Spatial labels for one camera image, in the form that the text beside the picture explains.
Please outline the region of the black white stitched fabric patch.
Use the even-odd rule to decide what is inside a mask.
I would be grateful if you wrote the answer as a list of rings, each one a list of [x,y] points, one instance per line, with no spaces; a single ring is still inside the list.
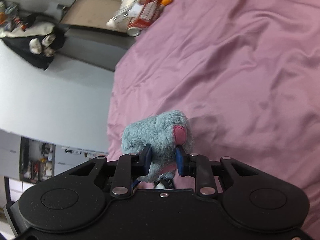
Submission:
[[[173,190],[175,189],[175,185],[172,179],[161,178],[153,183],[154,189],[160,190]]]

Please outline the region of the pink bed sheet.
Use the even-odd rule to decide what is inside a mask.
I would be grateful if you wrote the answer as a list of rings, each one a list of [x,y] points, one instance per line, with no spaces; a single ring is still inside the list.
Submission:
[[[195,153],[303,189],[319,239],[319,0],[174,0],[117,64],[108,158],[128,124],[175,109]]]

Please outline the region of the grey pink fluffy plush toy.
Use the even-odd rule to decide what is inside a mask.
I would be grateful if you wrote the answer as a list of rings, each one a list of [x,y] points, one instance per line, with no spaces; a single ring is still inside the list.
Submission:
[[[123,154],[138,153],[147,144],[152,148],[151,165],[148,174],[138,180],[153,183],[174,164],[176,146],[181,145],[186,153],[193,151],[193,135],[185,114],[179,110],[168,111],[134,122],[124,129],[121,137]]]

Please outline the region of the flat cardboard sheet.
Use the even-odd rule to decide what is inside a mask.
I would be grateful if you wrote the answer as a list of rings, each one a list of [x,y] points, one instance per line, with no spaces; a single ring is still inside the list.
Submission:
[[[60,25],[73,29],[90,30],[126,36],[126,29],[107,26],[120,8],[121,0],[74,0],[65,10]]]

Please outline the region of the open kitchen shelf cabinet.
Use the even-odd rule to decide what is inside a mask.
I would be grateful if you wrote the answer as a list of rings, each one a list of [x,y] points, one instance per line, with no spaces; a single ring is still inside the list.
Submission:
[[[21,137],[20,180],[37,184],[54,176],[56,145]]]

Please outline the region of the clear plastic bottle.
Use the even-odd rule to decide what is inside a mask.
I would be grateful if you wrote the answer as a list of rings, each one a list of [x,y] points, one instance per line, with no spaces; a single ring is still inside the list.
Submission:
[[[129,18],[128,13],[132,8],[132,4],[121,7],[117,10],[114,16],[106,23],[106,26],[111,29],[126,29],[127,19]]]

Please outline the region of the white paper cup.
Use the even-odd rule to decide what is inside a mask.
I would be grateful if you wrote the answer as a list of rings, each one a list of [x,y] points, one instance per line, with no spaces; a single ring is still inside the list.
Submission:
[[[131,37],[137,37],[140,35],[141,29],[138,27],[129,27],[126,32]]]

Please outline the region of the red plastic basket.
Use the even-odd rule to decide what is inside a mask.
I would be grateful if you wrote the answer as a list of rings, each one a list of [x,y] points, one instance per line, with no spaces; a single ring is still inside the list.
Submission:
[[[162,0],[138,0],[129,10],[129,27],[138,27],[142,30],[148,28],[160,16]]]

